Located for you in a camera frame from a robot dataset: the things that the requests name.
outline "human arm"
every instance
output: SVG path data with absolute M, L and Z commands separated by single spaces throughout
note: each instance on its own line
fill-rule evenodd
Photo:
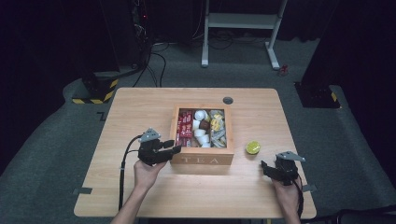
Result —
M 133 223 L 140 205 L 147 193 L 157 180 L 158 173 L 165 166 L 166 162 L 149 166 L 142 161 L 134 164 L 134 189 L 131 195 L 111 221 L 112 224 Z
M 282 214 L 288 224 L 300 224 L 297 210 L 299 206 L 299 190 L 295 185 L 284 186 L 282 182 L 272 179 L 276 190 L 277 201 L 282 210 Z

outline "red package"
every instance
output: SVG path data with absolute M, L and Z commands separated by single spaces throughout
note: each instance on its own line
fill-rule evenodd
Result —
M 191 138 L 180 138 L 183 147 L 191 147 Z
M 182 146 L 183 141 L 180 138 L 180 133 L 181 133 L 181 124 L 183 123 L 183 117 L 178 116 L 177 119 L 177 129 L 176 129 L 176 139 L 175 139 L 175 146 Z
M 188 110 L 182 113 L 183 121 L 180 126 L 180 137 L 192 137 L 192 111 Z

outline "yellow black tape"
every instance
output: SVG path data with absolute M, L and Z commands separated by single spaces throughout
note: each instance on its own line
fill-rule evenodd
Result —
M 113 96 L 114 90 L 116 89 L 116 86 L 118 84 L 119 80 L 115 79 L 111 81 L 111 83 L 106 84 L 101 90 L 100 90 L 100 95 L 96 97 L 73 97 L 72 101 L 75 104 L 78 105 L 84 105 L 84 104 L 105 104 L 107 103 L 110 98 Z
M 337 96 L 335 95 L 334 92 L 332 92 L 332 100 L 335 101 L 335 102 L 337 101 Z

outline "caution stripe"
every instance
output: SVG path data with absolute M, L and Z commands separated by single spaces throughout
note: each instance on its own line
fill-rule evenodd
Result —
M 332 92 L 332 100 L 335 101 L 335 102 L 337 101 L 337 96 L 335 95 L 334 92 Z
M 106 90 L 105 92 L 103 92 L 103 98 L 101 96 L 101 99 L 98 98 L 73 98 L 72 101 L 74 104 L 78 104 L 78 105 L 84 105 L 84 104 L 95 104 L 95 105 L 99 105 L 99 104 L 104 104 L 107 103 L 110 98 L 113 96 L 114 94 L 114 90 L 116 89 L 117 84 L 119 83 L 119 80 L 113 80 L 110 85 L 108 86 L 108 90 Z

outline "gray carpet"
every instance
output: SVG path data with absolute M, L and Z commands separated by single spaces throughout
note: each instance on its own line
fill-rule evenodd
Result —
M 290 69 L 285 77 L 272 70 L 260 39 L 239 42 L 227 49 L 210 49 L 207 68 L 201 67 L 200 47 L 154 47 L 153 51 L 166 59 L 162 86 L 276 89 L 297 150 L 307 159 L 303 164 L 307 180 L 318 187 L 313 192 L 318 216 L 343 208 L 367 209 L 396 203 L 396 191 L 362 136 L 342 89 L 331 86 L 342 105 L 340 109 L 303 108 L 300 103 L 293 83 L 302 79 L 318 41 L 276 41 L 276 56 Z M 216 48 L 226 44 L 211 42 Z M 149 66 L 159 85 L 162 58 L 152 55 Z M 121 78 L 117 88 L 132 87 L 138 76 Z M 73 211 L 78 198 L 73 191 L 82 186 L 105 124 L 98 112 L 106 115 L 111 106 L 111 101 L 104 105 L 74 105 L 71 97 L 79 82 L 64 88 L 64 106 L 35 130 L 1 176 L 0 223 L 111 220 L 76 217 Z M 148 71 L 136 87 L 155 87 Z

